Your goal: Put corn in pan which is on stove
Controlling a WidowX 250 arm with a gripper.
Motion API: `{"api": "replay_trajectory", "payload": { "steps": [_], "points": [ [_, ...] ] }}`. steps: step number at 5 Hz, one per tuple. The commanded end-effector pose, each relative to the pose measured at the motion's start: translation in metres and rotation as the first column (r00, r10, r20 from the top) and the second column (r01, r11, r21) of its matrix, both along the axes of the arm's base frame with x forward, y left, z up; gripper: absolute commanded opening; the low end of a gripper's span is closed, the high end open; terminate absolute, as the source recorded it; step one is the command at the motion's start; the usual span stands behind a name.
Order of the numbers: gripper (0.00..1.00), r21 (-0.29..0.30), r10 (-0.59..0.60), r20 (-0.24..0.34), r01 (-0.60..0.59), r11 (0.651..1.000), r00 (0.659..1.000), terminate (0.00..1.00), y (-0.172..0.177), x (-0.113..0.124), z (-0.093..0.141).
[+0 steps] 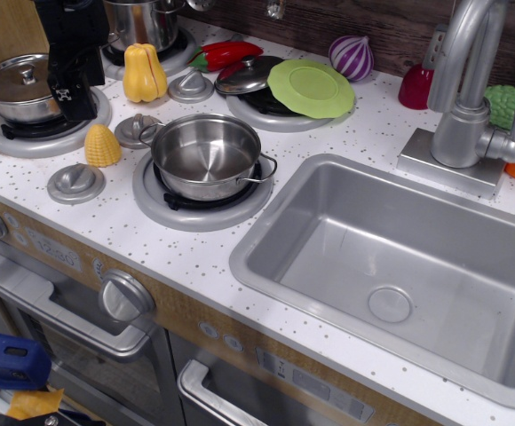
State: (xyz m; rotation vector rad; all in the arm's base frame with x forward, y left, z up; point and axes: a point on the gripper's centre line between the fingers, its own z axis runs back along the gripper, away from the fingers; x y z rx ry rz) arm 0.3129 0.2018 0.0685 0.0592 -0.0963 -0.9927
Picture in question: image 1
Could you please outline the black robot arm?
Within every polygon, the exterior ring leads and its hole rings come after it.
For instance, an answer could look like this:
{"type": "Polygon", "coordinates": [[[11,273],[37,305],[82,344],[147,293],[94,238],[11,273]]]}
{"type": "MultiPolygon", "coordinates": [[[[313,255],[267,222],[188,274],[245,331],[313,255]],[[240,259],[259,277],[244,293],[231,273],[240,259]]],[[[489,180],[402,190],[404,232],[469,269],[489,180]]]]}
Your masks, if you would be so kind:
{"type": "Polygon", "coordinates": [[[69,122],[89,121],[98,108],[91,93],[105,83],[101,48],[110,26],[101,1],[36,1],[49,44],[47,83],[69,122]]]}

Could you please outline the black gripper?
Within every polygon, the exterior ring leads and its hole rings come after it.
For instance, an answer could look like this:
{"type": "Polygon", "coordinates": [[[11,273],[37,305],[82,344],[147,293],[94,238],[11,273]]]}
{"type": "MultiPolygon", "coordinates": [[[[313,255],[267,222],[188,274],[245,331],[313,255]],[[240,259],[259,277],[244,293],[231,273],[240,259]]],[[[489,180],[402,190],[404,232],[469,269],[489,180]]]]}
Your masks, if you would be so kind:
{"type": "Polygon", "coordinates": [[[100,48],[52,44],[49,49],[47,83],[67,121],[95,119],[98,107],[91,88],[105,83],[100,48]]]}

